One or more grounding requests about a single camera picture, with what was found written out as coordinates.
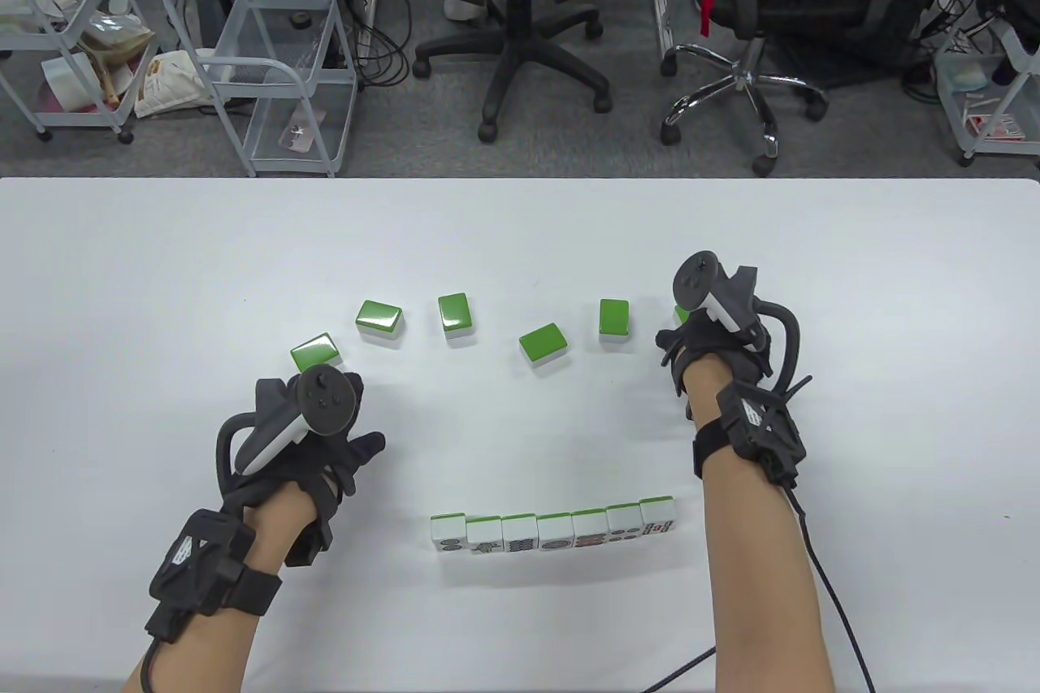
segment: white wire rack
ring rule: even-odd
[[[338,0],[235,0],[215,50],[205,57],[192,46],[177,0],[162,1],[250,176],[334,177],[343,164],[358,95]],[[293,24],[297,12],[307,15],[305,24]],[[342,69],[324,67],[334,35]],[[234,98],[256,101],[244,136],[225,107]]]
[[[1002,54],[972,54],[958,51],[955,41],[961,24],[950,29],[942,47],[935,54],[935,87],[939,102],[950,121],[954,137],[961,148],[962,166],[970,165],[977,154],[1020,154],[1040,157],[1040,50],[1030,54],[1022,46],[1018,33],[1004,21],[993,21],[992,29],[1003,47]],[[967,69],[979,67],[986,76],[1003,61],[1010,59],[1017,76],[1008,85],[989,81],[978,91],[964,91],[957,77]],[[972,110],[983,109],[988,121],[981,128],[969,129],[968,118]],[[995,131],[1005,126],[1004,117],[1011,117],[1020,129],[1021,139],[999,139]]]
[[[36,107],[30,107],[29,100],[22,98],[5,79],[3,72],[0,72],[0,88],[7,93],[26,121],[32,124],[36,135],[42,140],[49,140],[51,133],[48,128],[108,128],[116,133],[121,143],[132,143],[133,134],[127,131],[125,125],[130,118],[130,111],[133,110],[133,95],[136,95],[140,87],[149,61],[155,54],[156,44],[153,43],[137,62],[133,80],[126,91],[128,97],[120,103],[118,109],[111,109],[97,79],[92,79],[93,73],[85,73],[73,56],[80,36],[90,22],[90,17],[105,0],[73,0],[71,5],[62,9],[58,9],[53,2],[42,5],[40,0],[22,1],[24,10],[21,17],[8,15],[4,17],[6,24],[0,24],[0,51],[5,53],[57,51],[93,102],[93,106],[86,109],[62,110],[43,81],[41,73],[41,88],[34,96]],[[129,0],[129,3],[133,12],[138,18],[144,18],[137,1]]]

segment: chrome chair base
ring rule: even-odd
[[[795,79],[791,76],[776,76],[772,73],[761,73],[762,50],[765,47],[765,38],[754,38],[748,43],[738,61],[725,58],[722,54],[716,53],[710,48],[698,46],[697,43],[677,43],[665,53],[665,58],[660,62],[660,72],[665,76],[672,76],[677,72],[676,59],[679,54],[691,54],[702,61],[708,62],[723,70],[725,76],[720,80],[712,81],[700,87],[698,91],[684,95],[676,100],[672,110],[660,125],[660,140],[666,147],[672,147],[682,139],[678,122],[683,113],[694,107],[701,105],[719,95],[725,95],[731,88],[744,92],[748,102],[751,103],[758,124],[762,128],[762,139],[765,143],[765,154],[759,155],[751,164],[751,169],[757,176],[769,176],[776,166],[777,157],[780,155],[780,140],[777,137],[777,121],[773,114],[773,109],[762,98],[760,87],[791,87],[806,101],[805,114],[811,121],[821,121],[829,105],[827,95],[822,88],[816,87],[807,80]]]

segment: plastic bag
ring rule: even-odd
[[[211,57],[212,48],[200,48],[200,57]],[[152,59],[137,93],[134,113],[153,117],[165,110],[208,106],[211,100],[187,51],[167,51]]]

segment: chair base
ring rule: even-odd
[[[755,38],[748,43],[738,61],[725,58],[722,54],[716,53],[710,48],[698,46],[697,43],[679,43],[669,49],[661,60],[660,72],[666,76],[671,76],[677,72],[676,58],[679,54],[692,54],[694,57],[703,59],[726,72],[720,80],[712,81],[700,87],[698,91],[684,95],[676,100],[672,110],[660,125],[660,140],[666,147],[672,147],[682,139],[678,122],[683,113],[694,107],[701,105],[719,95],[725,95],[729,91],[744,92],[748,96],[759,124],[762,128],[762,139],[765,143],[765,154],[759,155],[751,164],[751,170],[755,176],[769,176],[776,166],[777,158],[780,155],[780,139],[777,136],[777,121],[773,114],[765,98],[762,98],[760,87],[791,87],[806,101],[805,114],[811,121],[821,121],[827,114],[829,105],[827,95],[822,88],[816,87],[807,80],[796,79],[791,76],[776,76],[775,74],[761,73],[762,50],[765,47],[765,38]]]
[[[500,29],[466,31],[415,47],[412,74],[416,79],[428,79],[433,70],[431,57],[442,54],[498,54],[498,67],[484,100],[483,122],[477,133],[483,143],[494,143],[498,136],[498,113],[502,102],[520,67],[527,61],[558,70],[592,88],[596,113],[608,113],[613,109],[609,81],[598,70],[549,40],[579,24],[586,25],[587,38],[599,38],[603,25],[596,7],[583,5],[579,9],[535,21],[530,0],[506,0],[504,22],[504,27]]]

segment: green mahjong tile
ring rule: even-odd
[[[357,326],[365,330],[392,334],[400,325],[401,310],[397,306],[387,306],[386,303],[375,303],[366,300],[361,304],[361,310],[355,319]]]
[[[628,301],[602,299],[599,302],[599,334],[628,335]]]
[[[531,362],[539,362],[567,349],[567,339],[555,323],[520,336],[520,348]]]
[[[473,318],[469,313],[469,301],[466,300],[465,292],[445,294],[437,300],[437,305],[441,308],[441,326],[445,333],[469,330],[473,327]]]
[[[301,343],[289,351],[289,354],[292,355],[292,360],[300,368],[300,373],[304,373],[312,365],[322,365],[322,363],[332,362],[339,357],[339,351],[332,342],[329,333],[321,333],[316,339]]]

